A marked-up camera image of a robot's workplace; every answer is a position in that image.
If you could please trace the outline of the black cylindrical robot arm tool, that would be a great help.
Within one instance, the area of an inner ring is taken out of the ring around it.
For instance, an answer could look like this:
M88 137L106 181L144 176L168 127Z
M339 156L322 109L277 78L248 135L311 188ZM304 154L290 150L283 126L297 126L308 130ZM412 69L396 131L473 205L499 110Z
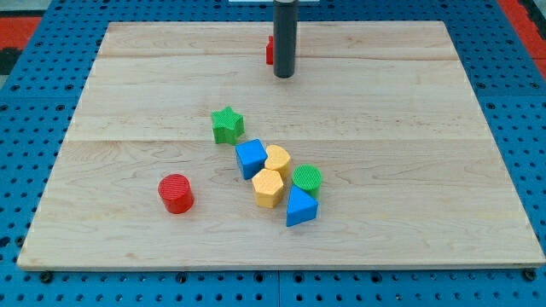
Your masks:
M274 0L273 66L278 78L291 78L295 70L297 46L298 0Z

